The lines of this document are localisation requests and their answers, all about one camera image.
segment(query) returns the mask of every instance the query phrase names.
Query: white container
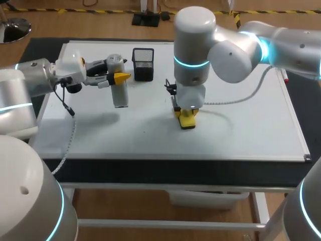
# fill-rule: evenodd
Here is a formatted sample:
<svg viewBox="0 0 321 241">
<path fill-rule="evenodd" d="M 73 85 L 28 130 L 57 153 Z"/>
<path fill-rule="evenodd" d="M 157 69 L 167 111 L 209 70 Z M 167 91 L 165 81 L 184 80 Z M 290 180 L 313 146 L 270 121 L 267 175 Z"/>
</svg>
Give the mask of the white container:
<svg viewBox="0 0 321 241">
<path fill-rule="evenodd" d="M 237 201 L 246 199 L 249 192 L 239 194 L 220 194 L 192 191 L 167 191 L 172 205 L 202 207 L 214 209 L 231 209 Z"/>
</svg>

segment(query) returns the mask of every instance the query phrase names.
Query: black mat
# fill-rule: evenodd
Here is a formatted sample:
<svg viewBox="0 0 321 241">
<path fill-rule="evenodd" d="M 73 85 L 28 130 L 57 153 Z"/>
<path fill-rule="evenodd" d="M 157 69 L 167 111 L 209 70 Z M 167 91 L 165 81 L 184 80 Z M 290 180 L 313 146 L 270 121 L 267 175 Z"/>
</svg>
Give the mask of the black mat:
<svg viewBox="0 0 321 241">
<path fill-rule="evenodd" d="M 70 40 L 150 41 L 37 38 L 30 40 L 20 62 L 39 58 L 47 58 L 50 62 L 54 62 L 59 56 L 62 45 Z M 288 73 L 288 77 L 287 89 L 310 150 L 312 162 L 68 159 L 56 177 L 61 182 L 296 187 L 321 156 L 321 89 L 317 82 L 298 75 Z M 43 96 L 32 99 L 36 114 L 39 113 L 43 99 Z M 45 160 L 51 170 L 59 161 Z"/>
</svg>

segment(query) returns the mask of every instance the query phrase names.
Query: cable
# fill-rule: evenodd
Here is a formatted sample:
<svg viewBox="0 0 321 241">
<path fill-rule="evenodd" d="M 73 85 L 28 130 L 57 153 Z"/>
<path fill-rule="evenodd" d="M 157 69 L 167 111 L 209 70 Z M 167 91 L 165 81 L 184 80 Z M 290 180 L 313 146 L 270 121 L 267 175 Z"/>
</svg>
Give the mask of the cable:
<svg viewBox="0 0 321 241">
<path fill-rule="evenodd" d="M 245 97 L 245 98 L 239 99 L 239 100 L 234 100 L 234 101 L 227 101 L 227 102 L 205 102 L 204 104 L 207 104 L 207 105 L 236 104 L 236 103 L 241 103 L 241 102 L 244 102 L 244 101 L 252 98 L 252 97 L 255 96 L 256 93 L 259 91 L 259 89 L 261 88 L 261 85 L 262 85 L 262 83 L 263 83 L 263 80 L 264 80 L 267 72 L 268 72 L 270 69 L 272 69 L 272 68 L 273 68 L 273 66 L 270 65 L 269 67 L 267 67 L 267 68 L 264 70 L 264 72 L 263 72 L 263 74 L 262 74 L 262 76 L 261 76 L 261 79 L 260 79 L 259 84 L 257 85 L 256 89 L 253 91 L 253 93 L 250 94 L 248 97 Z"/>
<path fill-rule="evenodd" d="M 163 4 L 166 8 L 177 10 L 177 8 L 175 8 L 175 7 L 171 7 L 171 6 L 166 5 L 166 3 L 165 3 L 165 2 L 166 2 L 166 0 L 162 0 L 162 4 Z"/>
<path fill-rule="evenodd" d="M 161 5 L 159 4 L 158 1 L 157 1 L 157 6 L 159 7 L 159 11 L 157 12 L 157 10 L 156 10 L 156 12 L 159 14 L 162 11 L 162 7 L 161 7 Z"/>
<path fill-rule="evenodd" d="M 13 6 L 11 3 L 6 2 L 6 4 L 9 7 L 10 11 L 19 12 L 19 10 L 15 6 Z"/>
<path fill-rule="evenodd" d="M 76 134 L 76 131 L 77 131 L 77 123 L 76 123 L 75 116 L 72 116 L 72 120 L 73 120 L 73 128 L 72 128 L 72 133 L 71 133 L 71 136 L 70 136 L 70 139 L 69 139 L 69 143 L 68 143 L 66 152 L 65 152 L 63 158 L 61 159 L 59 165 L 56 167 L 56 169 L 54 171 L 52 171 L 53 175 L 55 175 L 60 170 L 60 168 L 64 165 L 64 163 L 65 163 L 65 161 L 67 159 L 67 156 L 69 154 L 70 148 L 71 148 L 71 146 L 72 146 L 72 144 L 74 142 L 75 134 Z"/>
<path fill-rule="evenodd" d="M 58 81 L 57 83 L 55 83 L 54 87 L 53 87 L 53 91 L 55 93 L 55 95 L 58 97 L 58 99 L 62 102 L 63 107 L 68 111 L 68 113 L 71 115 L 72 120 L 73 120 L 73 128 L 72 128 L 72 132 L 71 132 L 71 136 L 69 139 L 69 143 L 66 149 L 66 152 L 63 156 L 63 158 L 61 159 L 59 165 L 56 167 L 56 169 L 54 171 L 52 171 L 52 174 L 55 175 L 60 169 L 61 167 L 64 165 L 67 156 L 69 154 L 69 150 L 74 142 L 74 138 L 75 138 L 75 134 L 77 131 L 77 123 L 76 123 L 76 119 L 75 119 L 75 112 L 73 111 L 72 108 L 70 108 L 66 103 L 65 103 L 65 88 L 66 88 L 66 83 L 68 83 L 68 79 L 62 79 L 60 81 Z M 56 87 L 58 84 L 61 84 L 62 89 L 63 89 L 63 96 L 62 98 L 58 95 L 58 93 L 56 92 Z"/>
<path fill-rule="evenodd" d="M 96 4 L 98 4 L 98 0 L 96 0 L 96 2 L 91 5 L 86 5 L 85 0 L 82 0 L 82 6 L 85 6 L 85 7 L 92 7 L 92 6 L 95 6 Z"/>
</svg>

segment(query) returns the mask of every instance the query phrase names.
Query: white tabletop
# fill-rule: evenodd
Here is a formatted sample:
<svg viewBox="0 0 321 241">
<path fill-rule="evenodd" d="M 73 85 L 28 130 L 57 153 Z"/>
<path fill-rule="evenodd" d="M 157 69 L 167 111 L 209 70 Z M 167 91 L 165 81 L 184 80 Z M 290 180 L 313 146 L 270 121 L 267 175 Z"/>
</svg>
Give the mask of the white tabletop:
<svg viewBox="0 0 321 241">
<path fill-rule="evenodd" d="M 154 48 L 154 80 L 127 81 L 129 107 L 114 108 L 110 88 L 83 86 L 67 94 L 76 112 L 77 133 L 69 158 L 304 161 L 309 154 L 279 71 L 266 75 L 259 92 L 238 104 L 204 106 L 197 126 L 181 130 L 175 119 L 167 78 L 174 83 L 173 44 L 156 42 L 75 42 L 64 53 L 80 51 L 87 62 L 118 53 L 133 74 L 133 48 Z M 211 69 L 206 101 L 230 101 L 252 93 L 267 65 L 259 65 L 243 82 L 228 84 Z M 72 121 L 50 94 L 33 147 L 42 158 L 62 157 Z"/>
</svg>

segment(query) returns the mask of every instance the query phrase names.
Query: wooden floor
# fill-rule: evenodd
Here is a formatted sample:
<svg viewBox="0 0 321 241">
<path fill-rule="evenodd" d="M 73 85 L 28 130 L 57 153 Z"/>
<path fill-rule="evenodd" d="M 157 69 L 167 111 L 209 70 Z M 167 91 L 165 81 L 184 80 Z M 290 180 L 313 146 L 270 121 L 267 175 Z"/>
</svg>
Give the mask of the wooden floor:
<svg viewBox="0 0 321 241">
<path fill-rule="evenodd" d="M 12 0 L 17 8 L 83 8 L 81 0 Z M 179 10 L 183 7 L 201 5 L 211 10 L 226 10 L 224 0 L 163 0 L 159 1 L 162 11 Z M 100 0 L 90 9 L 139 10 L 139 0 Z M 308 10 L 321 8 L 318 0 L 236 0 L 235 10 Z M 9 18 L 28 19 L 32 25 L 31 34 L 13 44 L 0 45 L 0 67 L 17 63 L 30 38 L 35 37 L 77 37 L 77 38 L 132 38 L 173 39 L 172 22 L 160 22 L 158 28 L 131 26 L 129 14 L 87 14 L 87 13 L 7 13 Z M 321 15 L 241 15 L 241 23 L 258 20 L 276 26 L 321 30 Z M 236 29 L 230 16 L 218 15 L 219 25 Z M 270 215 L 283 200 L 283 194 L 266 194 Z M 239 202 L 231 211 L 174 207 L 165 191 L 142 190 L 77 190 L 74 206 L 80 218 L 112 219 L 156 219 L 255 222 L 251 198 Z M 78 241 L 243 241 L 243 232 L 161 230 L 131 228 L 80 228 Z"/>
</svg>

